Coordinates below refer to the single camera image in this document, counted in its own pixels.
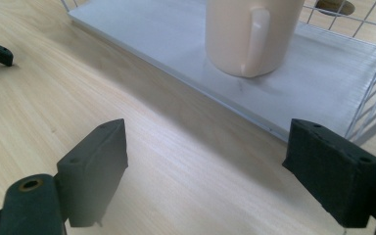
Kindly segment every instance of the beige mug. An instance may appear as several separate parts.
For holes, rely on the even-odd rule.
[[[286,55],[305,0],[208,0],[206,49],[221,71],[255,77]]]

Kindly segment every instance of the mug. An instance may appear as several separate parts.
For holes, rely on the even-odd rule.
[[[255,77],[282,63],[305,0],[208,0],[206,50],[221,71]]]

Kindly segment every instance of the light wood surface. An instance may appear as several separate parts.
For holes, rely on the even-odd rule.
[[[0,208],[12,183],[55,174],[97,125],[124,118],[129,168],[105,226],[69,234],[344,233],[281,166],[285,143],[83,31],[59,0],[0,0],[0,44],[15,55],[0,65]],[[376,136],[362,147],[376,155]]]

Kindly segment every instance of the white wire basket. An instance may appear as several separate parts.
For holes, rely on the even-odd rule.
[[[376,0],[306,0],[285,62],[254,79],[205,52],[206,0],[62,0],[69,16],[287,141],[291,118],[376,134]]]

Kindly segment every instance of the white shelf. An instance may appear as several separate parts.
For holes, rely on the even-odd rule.
[[[225,74],[206,55],[206,0],[91,0],[69,15],[285,141],[291,118],[344,136],[376,72],[375,45],[300,23],[280,69]]]

